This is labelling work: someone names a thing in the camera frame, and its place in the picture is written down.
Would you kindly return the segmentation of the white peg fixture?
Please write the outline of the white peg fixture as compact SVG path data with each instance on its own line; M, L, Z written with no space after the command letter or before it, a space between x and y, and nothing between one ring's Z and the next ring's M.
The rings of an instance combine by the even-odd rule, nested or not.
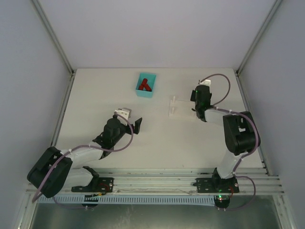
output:
M194 108L194 102L177 100L176 96L173 96L169 105L169 117L174 119L196 120L197 117Z

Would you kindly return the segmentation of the teal plastic bin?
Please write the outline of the teal plastic bin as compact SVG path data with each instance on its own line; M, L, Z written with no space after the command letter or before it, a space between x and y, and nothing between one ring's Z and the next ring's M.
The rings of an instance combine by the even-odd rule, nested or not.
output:
M156 74L140 73L135 87L135 92L138 97L152 98L156 81Z

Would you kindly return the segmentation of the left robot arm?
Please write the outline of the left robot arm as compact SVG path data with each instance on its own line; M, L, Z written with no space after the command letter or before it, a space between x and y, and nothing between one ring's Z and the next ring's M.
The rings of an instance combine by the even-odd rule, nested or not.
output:
M125 150L127 146L116 149L115 145L125 135L134 137L139 134L141 123L142 118L131 124L127 118L115 113L102 133L90 143L68 150L59 150L54 146L47 148L27 175L27 180L37 188L32 201L40 196L53 198L65 188L72 192L89 193L92 197L110 193L110 183L103 181L86 163Z

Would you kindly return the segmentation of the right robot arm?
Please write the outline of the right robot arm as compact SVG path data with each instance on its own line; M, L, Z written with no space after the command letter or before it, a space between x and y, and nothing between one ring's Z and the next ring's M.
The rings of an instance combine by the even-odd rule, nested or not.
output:
M226 153L215 168L210 185L217 192L228 190L237 183L235 172L243 158L260 145L260 136L250 112L233 112L211 105L212 93L207 85L198 85L190 101L195 103L196 116L203 122L220 125L224 130Z

